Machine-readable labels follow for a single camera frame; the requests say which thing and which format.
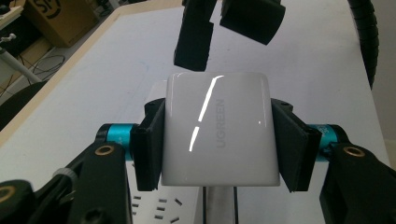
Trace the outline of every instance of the cable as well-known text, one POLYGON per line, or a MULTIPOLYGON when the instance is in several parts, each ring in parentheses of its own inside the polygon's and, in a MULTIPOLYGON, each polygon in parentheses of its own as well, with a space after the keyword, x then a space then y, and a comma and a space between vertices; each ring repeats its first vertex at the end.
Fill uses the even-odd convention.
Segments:
POLYGON ((9 81, 8 81, 8 84, 6 85, 6 88, 5 89, 2 88, 3 92, 0 94, 0 97, 2 97, 5 92, 8 92, 9 94, 14 95, 13 93, 7 91, 8 87, 11 85, 11 81, 12 81, 13 77, 14 77, 14 74, 12 74, 12 76, 9 78, 9 81))
POLYGON ((34 67, 33 68, 33 73, 35 75, 41 75, 41 74, 44 74, 44 73, 50 73, 50 74, 46 75, 44 78, 42 78, 43 81, 46 81, 48 77, 50 77, 54 73, 56 73, 62 67, 62 65, 64 65, 64 62, 66 61, 66 58, 63 55, 52 55, 52 56, 49 56, 49 57, 46 57, 46 58, 42 58, 42 59, 38 60, 37 63, 32 64, 29 61, 27 61, 26 59, 24 59, 21 55, 19 55, 19 57, 21 58, 23 64, 24 64, 24 62, 27 62, 31 66, 34 67), (48 59, 52 59, 52 58, 57 58, 57 57, 61 58, 62 60, 59 63, 57 63, 56 65, 52 66, 51 68, 44 70, 44 69, 41 69, 41 68, 38 67, 40 65, 40 63, 42 63, 43 61, 48 60, 48 59))
POLYGON ((348 0, 348 3, 358 29, 361 56, 363 57, 370 87, 372 88, 375 81, 379 53, 378 28, 376 27, 374 6, 370 0, 348 0))
POLYGON ((202 187, 202 207, 203 207, 203 218, 202 218, 202 223, 206 224, 206 187, 202 187))
MULTIPOLYGON (((96 143, 92 143, 84 149, 78 156, 70 161, 65 167, 73 170, 76 174, 81 171, 82 164, 85 159, 87 151, 95 147, 96 143)), ((64 175, 54 176, 44 187, 35 193, 39 206, 30 216, 28 224, 43 223, 46 217, 53 213, 53 207, 56 205, 63 196, 72 192, 72 181, 69 177, 64 175)))
MULTIPOLYGON (((21 58, 21 62, 23 64, 23 66, 25 66, 24 59, 22 58, 22 56, 21 55, 18 55, 18 56, 21 58)), ((29 78, 27 78, 27 82, 29 82, 29 86, 32 86, 32 83, 30 82, 29 78)))
POLYGON ((238 189, 237 189, 237 187, 233 187, 233 212, 235 214, 235 224, 239 224, 238 189))

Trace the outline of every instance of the floor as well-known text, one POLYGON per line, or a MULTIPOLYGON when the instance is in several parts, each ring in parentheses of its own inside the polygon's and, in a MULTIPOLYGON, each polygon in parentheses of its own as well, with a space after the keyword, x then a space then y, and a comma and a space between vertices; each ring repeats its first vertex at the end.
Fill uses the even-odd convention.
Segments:
MULTIPOLYGON (((375 0, 373 3, 380 33, 380 54, 378 57, 376 80, 373 87, 373 97, 389 152, 390 163, 393 168, 396 168, 396 122, 394 121, 394 115, 396 114, 396 101, 394 100, 396 96, 396 88, 394 88, 396 84, 396 65, 394 63, 396 59, 396 45, 393 43, 396 39, 396 26, 394 25, 396 23, 396 2, 394 0, 375 0)), ((39 64, 32 66, 32 69, 35 69, 34 72, 39 74, 38 76, 40 78, 51 78, 54 71, 73 55, 96 30, 100 23, 81 38, 72 48, 52 49, 44 56, 39 64)), ((0 97, 0 104, 27 85, 29 85, 27 79, 21 77, 0 97)))

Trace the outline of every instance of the black cable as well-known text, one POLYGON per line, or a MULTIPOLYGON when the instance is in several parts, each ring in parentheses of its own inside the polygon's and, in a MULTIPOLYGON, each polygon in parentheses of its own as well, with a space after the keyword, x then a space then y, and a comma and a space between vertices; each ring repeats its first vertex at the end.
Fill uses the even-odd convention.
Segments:
POLYGON ((48 194, 58 185, 60 179, 60 175, 54 176, 46 185, 44 185, 44 187, 35 192, 37 204, 41 204, 48 194))
MULTIPOLYGON (((23 64, 23 66, 25 66, 25 64, 24 64, 24 59, 22 58, 21 55, 19 55, 19 57, 21 58, 21 62, 22 62, 22 64, 23 64)), ((29 78, 27 78, 27 82, 29 82, 29 86, 32 86, 32 83, 30 82, 29 78)))
POLYGON ((202 223, 206 224, 206 187, 202 187, 202 210, 203 210, 203 218, 202 223))
POLYGON ((19 55, 19 57, 21 58, 23 64, 24 64, 24 62, 27 62, 28 64, 30 64, 31 66, 34 67, 33 68, 33 73, 35 75, 38 76, 38 75, 41 75, 41 74, 44 74, 44 73, 50 73, 50 74, 46 75, 44 78, 42 78, 43 81, 46 81, 48 77, 50 77, 54 73, 56 73, 62 67, 62 65, 64 65, 64 62, 66 61, 66 58, 63 55, 52 55, 52 56, 49 56, 49 57, 46 57, 46 58, 42 58, 42 59, 38 60, 37 63, 32 64, 29 61, 27 61, 26 59, 24 59, 21 55, 19 55), (44 69, 41 69, 41 68, 38 67, 39 64, 42 63, 43 61, 48 60, 48 59, 52 59, 52 58, 57 58, 57 57, 60 57, 62 60, 59 63, 57 63, 56 65, 52 66, 51 68, 44 70, 44 69))
POLYGON ((5 92, 8 92, 9 94, 14 95, 11 92, 7 91, 8 87, 11 85, 11 81, 12 81, 13 77, 14 77, 14 74, 12 74, 12 76, 9 78, 9 81, 8 81, 8 84, 6 85, 6 87, 4 89, 2 88, 3 92, 0 94, 0 97, 2 97, 5 92))
POLYGON ((379 53, 378 28, 376 26, 375 10, 370 0, 348 0, 350 9, 358 29, 361 43, 361 56, 370 87, 375 81, 375 72, 379 53))
POLYGON ((233 212, 235 214, 235 224, 239 224, 238 189, 236 187, 233 187, 233 212))
POLYGON ((56 203, 71 189, 71 181, 68 177, 62 176, 48 195, 43 199, 35 212, 30 216, 28 224, 43 223, 45 218, 51 214, 51 210, 56 207, 56 203))

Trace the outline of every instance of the white table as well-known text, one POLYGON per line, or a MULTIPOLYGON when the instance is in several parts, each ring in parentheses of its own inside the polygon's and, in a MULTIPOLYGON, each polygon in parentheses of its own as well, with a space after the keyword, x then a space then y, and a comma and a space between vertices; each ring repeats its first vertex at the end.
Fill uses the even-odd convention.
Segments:
MULTIPOLYGON (((347 2, 282 4, 286 16, 268 46, 219 27, 217 7, 206 71, 266 74, 271 96, 293 104, 300 119, 339 124, 352 143, 388 164, 347 2)), ((185 71, 173 66, 183 11, 175 6, 180 2, 158 0, 117 9, 2 131, 0 181, 28 179, 37 189, 91 143, 103 123, 138 122, 152 85, 185 71), (171 9, 139 13, 159 8, 171 9)), ((318 196, 326 170, 327 163, 317 162, 308 192, 289 194, 283 182, 239 188, 240 223, 322 223, 318 196)), ((167 195, 189 190, 197 192, 165 189, 167 195)), ((186 204, 183 220, 191 223, 198 213, 186 204)))

